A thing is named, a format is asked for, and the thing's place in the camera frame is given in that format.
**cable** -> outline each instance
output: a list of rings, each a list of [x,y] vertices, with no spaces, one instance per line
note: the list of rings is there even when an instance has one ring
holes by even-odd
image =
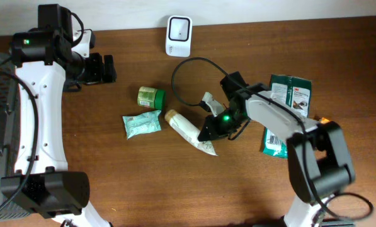
[[[0,63],[0,66],[7,63],[10,59],[11,58],[6,59],[2,63]],[[35,124],[33,141],[32,141],[32,149],[31,149],[31,158],[29,159],[30,163],[28,164],[28,168],[26,170],[25,177],[24,177],[22,183],[20,184],[20,186],[14,191],[13,195],[11,195],[6,201],[4,201],[0,205],[0,211],[2,211],[23,190],[24,186],[26,185],[26,183],[28,181],[28,178],[31,175],[32,167],[33,167],[34,161],[35,161],[35,154],[37,153],[38,109],[37,109],[37,103],[35,101],[35,97],[33,96],[31,90],[29,89],[29,87],[27,87],[27,85],[20,78],[18,78],[15,75],[12,75],[10,73],[6,73],[4,71],[0,71],[0,75],[7,76],[7,77],[13,79],[14,81],[16,81],[18,84],[20,84],[25,89],[25,91],[27,92],[28,96],[30,97],[30,100],[31,100],[31,103],[32,103],[32,108],[33,108],[33,111],[34,111],[34,124]]]
[[[248,120],[246,121],[246,123],[244,124],[244,126],[241,127],[241,130],[240,130],[240,131],[239,131],[239,132],[238,132],[233,138],[231,138],[232,134],[229,134],[229,135],[228,135],[228,140],[233,141],[233,140],[237,139],[238,136],[241,135],[241,133],[245,130],[246,126],[249,125],[250,122],[251,122],[251,119],[248,119]]]
[[[321,209],[325,212],[327,212],[328,214],[330,214],[332,217],[336,218],[336,219],[342,219],[342,220],[346,220],[346,221],[360,221],[360,220],[363,220],[363,219],[366,219],[368,217],[371,216],[371,214],[373,213],[373,210],[374,210],[374,206],[373,204],[365,197],[363,197],[362,195],[359,195],[359,194],[356,194],[356,193],[352,193],[352,192],[339,192],[339,193],[336,193],[334,197],[330,198],[328,200],[329,201],[332,201],[334,198],[336,197],[339,197],[339,196],[354,196],[354,197],[357,197],[359,199],[361,199],[362,201],[366,202],[368,207],[369,207],[369,212],[366,213],[364,216],[360,216],[360,217],[355,217],[355,218],[351,218],[351,217],[346,217],[346,216],[340,216],[338,214],[336,214],[335,212],[333,212],[332,210],[330,210],[328,208],[328,206],[323,203],[323,201],[321,200],[321,198],[319,197],[318,193],[317,193],[317,190],[315,188],[315,185],[314,185],[314,182],[310,179],[310,176],[309,176],[309,171],[308,171],[308,165],[307,165],[307,152],[306,152],[306,148],[305,148],[305,145],[307,143],[307,131],[305,130],[305,125],[304,123],[302,122],[302,120],[295,114],[293,113],[291,110],[288,109],[288,107],[285,107],[283,105],[280,105],[279,103],[277,103],[276,101],[274,101],[273,99],[271,98],[267,98],[263,95],[260,95],[259,93],[254,93],[253,91],[251,91],[250,89],[248,89],[247,87],[243,86],[241,83],[238,83],[238,81],[236,81],[234,78],[232,78],[230,76],[230,74],[226,73],[220,66],[216,65],[216,63],[210,61],[209,59],[206,59],[206,58],[203,58],[203,57],[193,57],[191,59],[187,59],[187,60],[184,60],[183,62],[181,62],[174,70],[174,73],[173,73],[173,78],[171,80],[171,84],[173,86],[173,91],[174,91],[174,76],[175,76],[175,72],[176,70],[181,67],[182,64],[188,62],[188,61],[194,61],[194,60],[203,60],[203,61],[207,61],[209,63],[211,63],[213,66],[215,66],[217,69],[219,69],[221,72],[224,73],[225,76],[228,77],[229,80],[231,80],[234,84],[236,84],[238,87],[244,89],[245,91],[249,92],[250,94],[252,95],[256,95],[266,101],[268,101],[269,103],[271,104],[274,104],[276,105],[277,107],[283,109],[284,111],[286,111],[288,114],[290,114],[300,125],[301,127],[301,130],[302,130],[302,134],[303,134],[303,139],[302,139],[302,161],[304,162],[304,171],[305,171],[305,178],[307,180],[307,183],[309,184],[309,187],[311,189],[311,192],[312,192],[312,195],[315,197],[315,200],[317,201],[317,203],[321,206]],[[184,102],[179,96],[177,96],[177,99],[183,103],[186,103]]]
[[[75,46],[77,46],[77,45],[81,42],[81,40],[83,39],[83,35],[84,35],[84,24],[83,24],[83,22],[80,20],[80,18],[78,17],[77,14],[75,14],[75,13],[70,13],[70,14],[73,15],[73,16],[75,17],[75,19],[77,20],[77,22],[79,22],[80,27],[81,27],[81,35],[80,35],[80,37],[79,37],[78,39],[76,39],[76,41],[74,41],[74,42],[72,43],[72,47],[75,47]]]
[[[178,69],[183,65],[185,64],[186,62],[189,62],[189,61],[195,61],[195,60],[202,60],[202,61],[206,61],[208,63],[210,63],[211,65],[213,65],[214,67],[216,67],[218,70],[220,70],[224,75],[228,76],[229,74],[227,72],[225,72],[220,66],[216,65],[216,63],[210,61],[209,59],[206,59],[204,57],[192,57],[192,58],[189,58],[187,60],[183,60],[181,63],[179,63],[176,68],[174,69],[174,72],[173,72],[173,77],[171,78],[171,86],[172,86],[172,89],[173,89],[173,92],[174,92],[174,95],[175,97],[183,104],[185,105],[188,105],[190,107],[197,107],[199,106],[199,103],[197,104],[191,104],[191,103],[187,103],[186,101],[184,101],[175,91],[175,83],[174,83],[174,79],[175,79],[175,75],[176,75],[176,72],[178,71]]]

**barcode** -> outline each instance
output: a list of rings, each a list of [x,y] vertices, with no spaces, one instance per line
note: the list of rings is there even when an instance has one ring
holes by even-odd
[[[145,106],[150,107],[150,103],[146,101],[140,101],[140,105],[145,105]]]
[[[281,140],[279,140],[277,136],[270,136],[269,143],[274,145],[282,145]]]

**white tube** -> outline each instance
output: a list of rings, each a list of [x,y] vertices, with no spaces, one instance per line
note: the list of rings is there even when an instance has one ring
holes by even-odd
[[[165,115],[165,120],[170,124],[170,126],[175,129],[179,135],[181,135],[186,141],[188,141],[192,146],[196,147],[204,153],[217,156],[214,151],[214,147],[211,141],[199,142],[198,136],[200,130],[194,126],[188,119],[184,118],[175,110],[170,110]]]

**wooden table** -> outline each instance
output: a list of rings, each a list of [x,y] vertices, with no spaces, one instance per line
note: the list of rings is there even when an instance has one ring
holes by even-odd
[[[113,54],[114,84],[65,93],[63,141],[70,171],[89,176],[91,201],[115,226],[223,226],[279,218],[291,203],[287,161],[259,151],[263,126],[252,122],[236,141],[215,141],[218,157],[184,141],[161,116],[161,132],[126,140],[124,115],[149,111],[136,104],[140,86],[167,91],[168,107],[201,128],[205,113],[180,104],[171,74],[182,58],[164,51],[165,28],[96,32],[95,52]],[[9,37],[0,37],[0,52]],[[312,80],[310,116],[338,122],[345,132],[357,180],[347,188],[376,208],[376,17],[195,26],[191,56],[207,57],[249,83],[270,74]],[[205,62],[183,66],[181,96],[197,102],[205,91],[226,98],[222,79]],[[361,214],[355,199],[332,204]],[[0,226],[58,226],[35,214]],[[372,218],[358,226],[376,226]]]

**cylindrical object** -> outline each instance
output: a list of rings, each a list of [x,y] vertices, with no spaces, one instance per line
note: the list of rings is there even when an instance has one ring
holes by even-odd
[[[170,124],[170,126],[185,139],[192,146],[197,149],[210,154],[217,156],[214,151],[214,147],[211,141],[200,142],[198,136],[200,130],[194,126],[188,119],[184,118],[175,110],[170,110],[165,114],[165,120]]]
[[[162,110],[165,105],[165,95],[166,92],[164,90],[143,86],[139,89],[139,94],[137,95],[137,104],[142,107]]]

